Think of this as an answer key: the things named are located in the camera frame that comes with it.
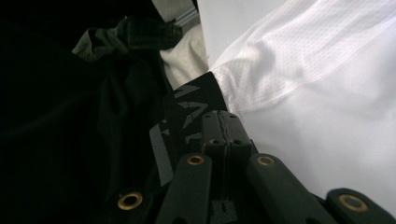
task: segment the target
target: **metal rivet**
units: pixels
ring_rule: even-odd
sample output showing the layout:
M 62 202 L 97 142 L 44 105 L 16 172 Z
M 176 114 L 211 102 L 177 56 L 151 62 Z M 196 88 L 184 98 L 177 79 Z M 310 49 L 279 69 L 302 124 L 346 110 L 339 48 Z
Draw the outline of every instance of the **metal rivet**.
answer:
M 261 156 L 261 157 L 257 158 L 257 162 L 261 165 L 266 165 L 266 166 L 275 164 L 274 159 L 272 159 L 271 157 L 267 157 L 267 156 Z
M 134 203 L 127 203 L 125 200 L 134 198 Z M 119 198 L 119 209 L 132 210 L 138 207 L 143 202 L 143 195 L 140 192 L 134 191 Z
M 343 206 L 345 206 L 346 208 L 352 211 L 367 212 L 369 210 L 367 203 L 365 203 L 360 198 L 355 197 L 353 195 L 342 194 L 338 197 L 338 199 L 340 200 Z
M 191 156 L 187 158 L 187 162 L 190 165 L 200 165 L 204 163 L 205 159 L 202 156 Z

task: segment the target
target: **brass grommet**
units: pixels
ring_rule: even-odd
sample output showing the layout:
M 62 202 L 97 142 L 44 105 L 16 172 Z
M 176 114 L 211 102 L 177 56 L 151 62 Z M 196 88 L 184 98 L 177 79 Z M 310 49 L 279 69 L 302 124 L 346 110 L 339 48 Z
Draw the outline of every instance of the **brass grommet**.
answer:
M 187 162 L 190 165 L 201 165 L 204 163 L 205 159 L 202 156 L 191 156 L 187 158 Z
M 125 202 L 125 200 L 129 198 L 135 198 L 136 201 L 134 203 Z M 132 193 L 122 195 L 122 197 L 119 198 L 119 209 L 126 211 L 132 210 L 138 207 L 142 202 L 143 202 L 143 195 L 140 192 L 134 191 Z
M 346 208 L 355 211 L 355 212 L 367 212 L 369 210 L 369 207 L 367 206 L 367 203 L 365 203 L 362 199 L 349 195 L 349 194 L 342 194 L 338 197 L 340 200 L 341 204 L 345 206 Z
M 272 159 L 271 157 L 267 157 L 267 156 L 261 156 L 261 157 L 257 158 L 257 162 L 261 165 L 267 165 L 267 166 L 275 164 L 274 159 Z

